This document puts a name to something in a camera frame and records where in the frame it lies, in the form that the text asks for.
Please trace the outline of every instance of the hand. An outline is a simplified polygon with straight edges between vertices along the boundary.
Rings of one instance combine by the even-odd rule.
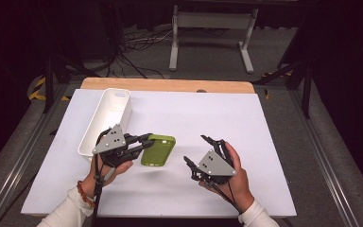
[[[236,174],[229,180],[230,188],[227,183],[222,185],[217,184],[217,187],[219,187],[219,189],[222,190],[222,192],[231,201],[233,201],[234,198],[237,207],[244,213],[254,202],[254,196],[250,192],[249,188],[249,178],[247,177],[246,170],[241,167],[240,157],[238,156],[235,149],[227,142],[225,143],[225,146],[233,159],[233,165]],[[214,190],[212,187],[206,187],[205,182],[199,182],[199,185],[214,193],[217,193],[216,190]]]
[[[98,169],[100,169],[102,167],[101,176],[104,177],[111,170],[111,167],[106,166],[106,165],[102,166],[101,156],[97,155],[97,157],[98,157]],[[127,162],[121,164],[120,166],[118,166],[117,169],[112,174],[112,176],[104,183],[104,186],[113,182],[113,180],[116,178],[117,175],[126,172],[131,166],[132,166],[132,161],[127,161]],[[94,190],[95,190],[94,175],[95,175],[95,156],[93,156],[93,160],[91,161],[91,167],[90,167],[89,174],[84,179],[84,181],[82,181],[82,183],[81,183],[81,187],[82,187],[83,191],[90,198],[93,198],[95,195],[94,194]]]

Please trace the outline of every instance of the white stand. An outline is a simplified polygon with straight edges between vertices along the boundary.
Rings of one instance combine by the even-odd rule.
[[[239,48],[247,73],[253,73],[254,70],[247,46],[249,45],[257,13],[258,9],[254,9],[252,14],[179,12],[178,6],[175,6],[173,9],[173,42],[170,54],[170,71],[176,71],[177,68],[179,49],[178,27],[208,27],[247,30],[245,40],[239,42]]]

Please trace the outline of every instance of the white container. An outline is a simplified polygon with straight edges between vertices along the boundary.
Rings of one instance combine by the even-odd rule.
[[[115,124],[120,124],[122,132],[125,133],[130,115],[130,91],[116,88],[106,89],[78,146],[78,153],[91,162],[99,134],[112,128]]]

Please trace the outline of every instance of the sleeve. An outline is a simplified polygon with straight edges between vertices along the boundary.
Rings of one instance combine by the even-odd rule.
[[[274,219],[272,219],[265,207],[258,201],[254,201],[252,206],[243,214],[238,216],[238,221],[244,223],[244,227],[276,227],[279,226]]]
[[[94,209],[82,200],[75,187],[68,191],[66,200],[44,218],[38,227],[82,226],[85,218],[89,217],[93,211]]]

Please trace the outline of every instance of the phone case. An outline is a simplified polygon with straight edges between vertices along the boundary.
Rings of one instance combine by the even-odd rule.
[[[151,134],[148,140],[155,140],[154,145],[144,150],[141,164],[143,166],[164,166],[170,152],[175,147],[176,139],[173,136]]]

